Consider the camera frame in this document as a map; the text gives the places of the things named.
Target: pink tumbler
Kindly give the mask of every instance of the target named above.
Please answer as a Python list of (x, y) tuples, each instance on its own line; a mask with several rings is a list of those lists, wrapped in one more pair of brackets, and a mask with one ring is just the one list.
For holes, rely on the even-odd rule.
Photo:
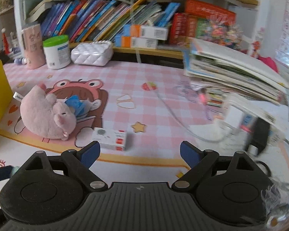
[(22, 30), (22, 40), (28, 69), (36, 69), (46, 63), (43, 51), (41, 26), (39, 24)]

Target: white cable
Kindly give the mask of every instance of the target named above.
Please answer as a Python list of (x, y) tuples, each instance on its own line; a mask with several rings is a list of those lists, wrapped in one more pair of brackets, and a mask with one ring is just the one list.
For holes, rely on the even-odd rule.
[[(133, 12), (134, 12), (134, 9), (133, 9), (133, 5), (134, 5), (134, 2), (135, 0), (131, 0), (131, 11), (130, 11), (130, 17), (131, 17), (131, 24), (134, 25), (134, 17), (133, 17)], [(144, 69), (144, 66), (141, 62), (141, 58), (140, 58), (140, 54), (139, 54), (139, 50), (138, 48), (135, 48), (135, 52), (136, 52), (136, 58), (137, 58), (137, 62), (140, 64), (141, 68), (143, 69), (143, 72), (145, 74), (145, 69)], [(208, 139), (205, 139), (201, 136), (198, 136), (196, 134), (194, 134), (188, 127), (186, 127), (175, 115), (175, 113), (172, 111), (172, 109), (165, 103), (165, 101), (161, 98), (160, 94), (158, 93), (157, 91), (157, 88), (156, 89), (152, 89), (151, 85), (149, 83), (148, 84), (148, 87), (151, 91), (154, 91), (156, 96), (160, 99), (160, 101), (164, 104), (164, 106), (167, 108), (168, 110), (168, 113), (173, 117), (173, 119), (179, 124), (179, 126), (181, 126), (182, 128), (184, 128), (190, 135), (192, 135), (193, 137), (196, 137), (202, 141), (205, 141), (205, 142), (209, 142), (209, 143), (218, 143), (218, 142), (221, 142), (223, 141), (224, 139), (228, 138), (230, 135), (231, 135), (231, 131), (227, 134), (225, 134), (221, 139), (219, 140), (208, 140)]]

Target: metal screw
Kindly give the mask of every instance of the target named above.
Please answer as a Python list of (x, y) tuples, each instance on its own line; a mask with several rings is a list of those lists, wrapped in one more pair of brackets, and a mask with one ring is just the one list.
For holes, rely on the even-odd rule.
[(99, 180), (93, 181), (90, 183), (91, 188), (102, 188), (104, 186), (105, 186), (105, 183), (103, 181), (99, 181)]
[(184, 180), (179, 180), (174, 183), (177, 188), (187, 188), (190, 186), (190, 183)]

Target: ribbed gray surface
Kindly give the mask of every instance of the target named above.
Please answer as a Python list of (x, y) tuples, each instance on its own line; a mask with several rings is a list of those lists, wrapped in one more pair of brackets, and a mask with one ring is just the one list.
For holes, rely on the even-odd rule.
[(166, 183), (114, 183), (103, 193), (91, 193), (73, 215), (52, 224), (25, 225), (9, 221), (0, 231), (236, 231), (207, 217), (187, 193)]

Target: white canister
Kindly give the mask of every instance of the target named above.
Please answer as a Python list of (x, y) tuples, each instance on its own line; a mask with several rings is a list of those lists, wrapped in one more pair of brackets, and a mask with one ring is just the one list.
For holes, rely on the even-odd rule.
[(43, 41), (46, 63), (50, 69), (61, 69), (71, 62), (67, 35), (54, 36)]

